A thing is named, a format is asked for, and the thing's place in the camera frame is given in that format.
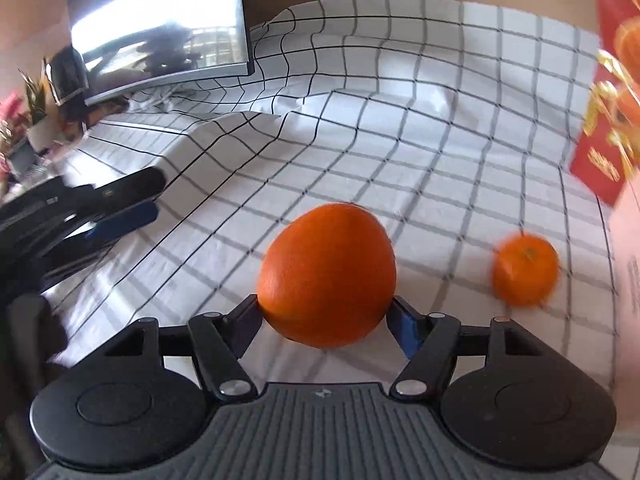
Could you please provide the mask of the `gloved left hand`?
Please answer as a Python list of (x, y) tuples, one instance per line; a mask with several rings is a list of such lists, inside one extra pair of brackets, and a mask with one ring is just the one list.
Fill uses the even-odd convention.
[(1, 434), (24, 474), (46, 461), (30, 426), (30, 404), (61, 370), (50, 359), (66, 346), (46, 297), (26, 294), (1, 309)]

